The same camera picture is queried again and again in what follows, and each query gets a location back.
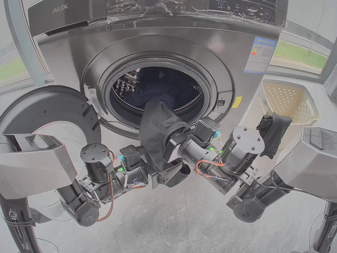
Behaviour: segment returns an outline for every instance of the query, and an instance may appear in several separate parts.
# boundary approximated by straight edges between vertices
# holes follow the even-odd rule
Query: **aux logo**
[[[64,9],[68,8],[67,5],[68,5],[68,4],[65,4],[65,5],[61,6],[61,8],[60,8],[60,7],[55,8],[55,9],[53,10],[53,14],[54,14],[55,12],[59,12],[59,11],[62,11],[62,10],[64,10]]]

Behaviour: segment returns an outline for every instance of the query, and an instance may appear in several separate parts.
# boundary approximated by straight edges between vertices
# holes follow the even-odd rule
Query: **qr code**
[[[263,52],[261,54],[262,57],[270,57],[272,55],[273,48],[263,48]]]

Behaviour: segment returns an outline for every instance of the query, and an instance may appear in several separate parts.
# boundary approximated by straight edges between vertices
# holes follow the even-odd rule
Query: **control panel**
[[[210,11],[275,22],[277,0],[209,0]]]
[[[188,14],[203,18],[227,15],[285,27],[287,11],[288,0],[107,0],[107,14],[111,20],[137,14]]]

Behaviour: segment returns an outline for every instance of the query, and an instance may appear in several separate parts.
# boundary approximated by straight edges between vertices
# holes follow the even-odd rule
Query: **blue connector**
[[[120,159],[120,161],[123,161],[123,162],[125,161],[125,157],[122,156],[122,155],[119,156],[119,159]]]
[[[217,131],[213,134],[213,138],[216,139],[221,134],[220,131]]]

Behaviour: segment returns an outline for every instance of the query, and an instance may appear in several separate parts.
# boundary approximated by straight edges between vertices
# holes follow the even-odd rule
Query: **grass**
[[[20,58],[14,61],[10,61],[0,67],[0,81],[3,79],[19,75],[25,70],[26,70],[25,65],[23,64]]]
[[[321,54],[287,43],[284,40],[280,40],[278,42],[274,55],[297,60],[311,67],[317,67],[319,69],[322,69],[328,60],[327,57]]]

